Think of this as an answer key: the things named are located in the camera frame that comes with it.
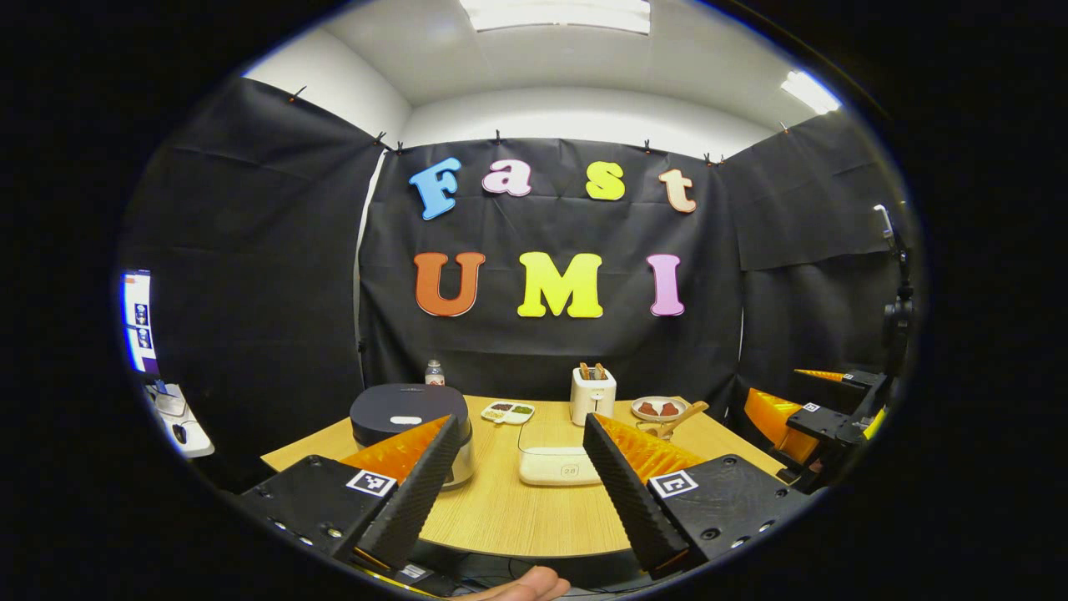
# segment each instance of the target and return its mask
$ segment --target black curtain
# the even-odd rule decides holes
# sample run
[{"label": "black curtain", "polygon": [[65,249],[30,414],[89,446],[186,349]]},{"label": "black curtain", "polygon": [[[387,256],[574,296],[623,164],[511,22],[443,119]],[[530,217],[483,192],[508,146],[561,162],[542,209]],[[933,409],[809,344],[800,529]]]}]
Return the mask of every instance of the black curtain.
[{"label": "black curtain", "polygon": [[[423,220],[411,175],[449,157],[455,173],[454,208]],[[524,196],[491,193],[482,178],[499,159],[530,164],[533,190]],[[593,200],[586,167],[617,162],[626,191]],[[692,179],[692,212],[668,201],[658,175],[679,169]],[[485,254],[474,306],[455,318],[430,316],[415,302],[413,257],[450,257],[441,295],[459,288],[459,252]],[[599,254],[599,319],[521,318],[523,252],[548,253],[563,273],[579,252]],[[657,317],[653,269],[646,256],[671,253],[685,313]],[[602,363],[617,379],[617,399],[680,395],[725,402],[738,359],[741,279],[738,241],[726,190],[714,165],[676,154],[603,142],[507,139],[451,142],[391,154],[372,199],[360,249],[361,332],[366,383],[421,381],[438,359],[446,384],[465,394],[566,400],[579,362]]]},{"label": "black curtain", "polygon": [[231,488],[362,391],[352,260],[382,146],[289,97],[231,81],[155,154],[124,223],[121,266],[153,274],[160,371]]},{"label": "black curtain", "polygon": [[[743,270],[733,395],[739,411],[729,421],[737,430],[754,434],[740,411],[750,388],[788,400],[799,395],[794,369],[882,370],[883,305],[894,302],[899,271],[873,207],[886,207],[907,244],[913,238],[904,190],[889,164],[851,117],[837,112],[779,132],[724,164]],[[918,265],[912,270],[918,274]]]}]

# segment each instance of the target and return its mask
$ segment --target wooden table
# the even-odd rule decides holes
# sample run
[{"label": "wooden table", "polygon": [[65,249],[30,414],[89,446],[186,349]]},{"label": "wooden table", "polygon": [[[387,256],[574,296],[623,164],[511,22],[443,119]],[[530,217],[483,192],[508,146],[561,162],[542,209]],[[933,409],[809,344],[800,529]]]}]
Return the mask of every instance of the wooden table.
[{"label": "wooden table", "polygon": [[[461,487],[442,491],[420,538],[444,547],[493,555],[570,557],[630,548],[623,524],[602,485],[531,487],[519,480],[520,426],[494,425],[480,417],[486,406],[504,401],[465,396],[471,416],[474,475]],[[569,404],[521,401],[536,408],[535,421],[566,422]],[[615,418],[637,424],[629,401],[615,404]],[[580,436],[566,437],[570,446]],[[772,476],[784,466],[705,414],[679,426],[671,443],[705,459],[735,454]],[[309,455],[341,460],[357,453],[345,420],[263,456],[278,471]]]}]

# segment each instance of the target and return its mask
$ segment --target black lid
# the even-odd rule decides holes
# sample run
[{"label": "black lid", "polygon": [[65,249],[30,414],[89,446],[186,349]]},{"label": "black lid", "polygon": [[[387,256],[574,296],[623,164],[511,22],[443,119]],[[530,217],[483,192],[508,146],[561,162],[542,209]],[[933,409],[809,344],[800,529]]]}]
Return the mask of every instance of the black lid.
[{"label": "black lid", "polygon": [[[382,384],[372,386],[352,404],[348,412],[352,438],[367,447],[439,417],[455,415],[460,440],[471,437],[467,401],[456,389],[428,384]],[[419,418],[404,421],[397,418]]]}]

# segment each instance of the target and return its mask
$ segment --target wooden spoon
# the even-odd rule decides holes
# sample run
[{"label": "wooden spoon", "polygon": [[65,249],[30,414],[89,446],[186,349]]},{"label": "wooden spoon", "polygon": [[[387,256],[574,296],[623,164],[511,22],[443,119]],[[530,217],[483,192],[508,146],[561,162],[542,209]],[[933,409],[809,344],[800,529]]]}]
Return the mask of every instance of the wooden spoon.
[{"label": "wooden spoon", "polygon": [[688,407],[686,411],[682,412],[682,415],[678,416],[678,420],[674,422],[669,422],[666,425],[661,426],[659,428],[651,428],[649,430],[646,430],[646,432],[653,434],[658,439],[663,439],[668,434],[671,434],[672,430],[678,428],[679,424],[682,424],[690,417],[697,415],[698,413],[705,411],[706,409],[708,409],[708,404],[706,404],[705,401],[697,401],[692,406]]}]

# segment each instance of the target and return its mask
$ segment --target computer monitor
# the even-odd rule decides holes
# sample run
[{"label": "computer monitor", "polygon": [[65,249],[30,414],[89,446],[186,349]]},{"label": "computer monitor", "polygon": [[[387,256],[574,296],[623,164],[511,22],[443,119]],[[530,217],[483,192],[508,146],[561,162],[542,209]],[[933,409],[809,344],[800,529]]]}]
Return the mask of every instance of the computer monitor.
[{"label": "computer monitor", "polygon": [[152,273],[147,269],[126,269],[122,273],[123,326],[130,367],[146,380],[161,380],[156,361],[151,304]]}]

